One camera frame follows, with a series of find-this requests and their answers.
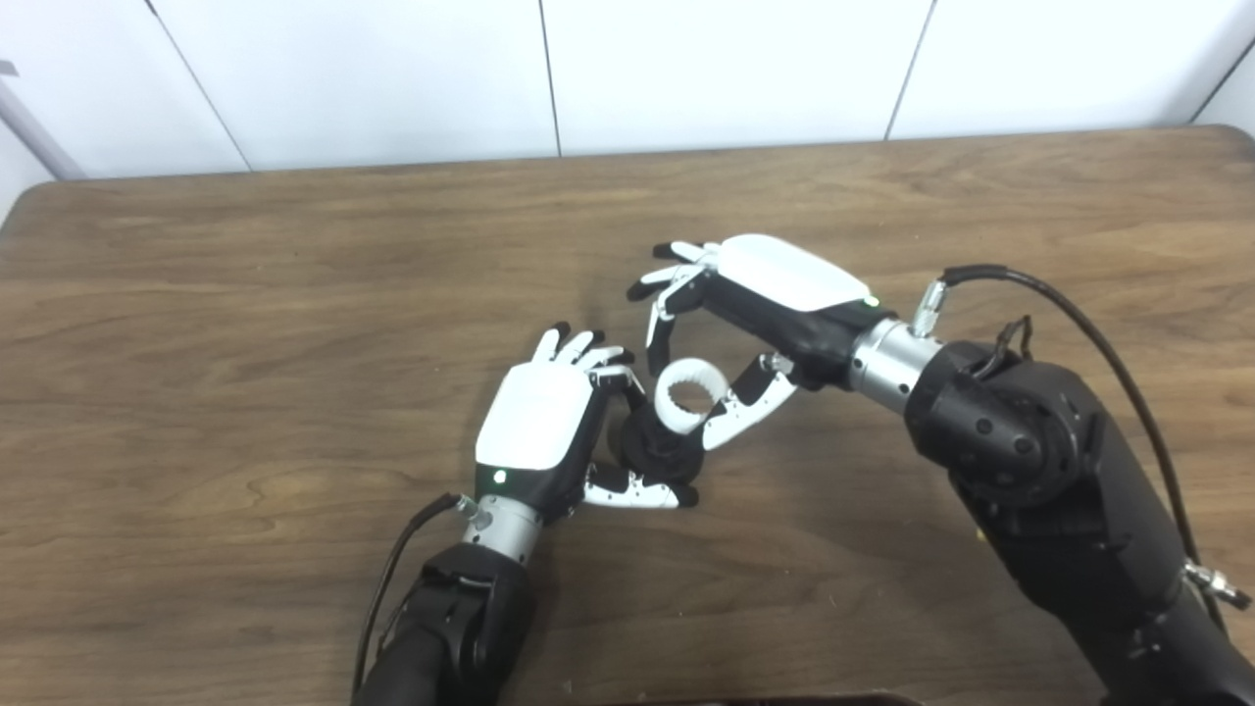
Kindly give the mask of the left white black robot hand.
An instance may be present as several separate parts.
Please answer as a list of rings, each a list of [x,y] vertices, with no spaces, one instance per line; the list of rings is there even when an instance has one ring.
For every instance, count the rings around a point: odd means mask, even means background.
[[[599,459],[615,399],[638,411],[648,403],[631,350],[605,344],[602,330],[574,334],[569,322],[543,331],[536,349],[502,377],[474,445],[474,499],[499,497],[537,510],[551,525],[582,504],[689,509],[694,487],[648,474],[625,460]]]

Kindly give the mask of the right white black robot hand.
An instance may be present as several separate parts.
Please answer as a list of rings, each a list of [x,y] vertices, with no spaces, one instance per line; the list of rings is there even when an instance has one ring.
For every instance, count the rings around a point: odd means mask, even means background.
[[[852,390],[861,339],[892,316],[861,278],[771,234],[735,234],[722,245],[664,242],[653,255],[671,266],[641,276],[625,293],[651,303],[650,375],[671,362],[676,319],[694,310],[768,344],[702,424],[707,450],[766,420],[798,389]]]

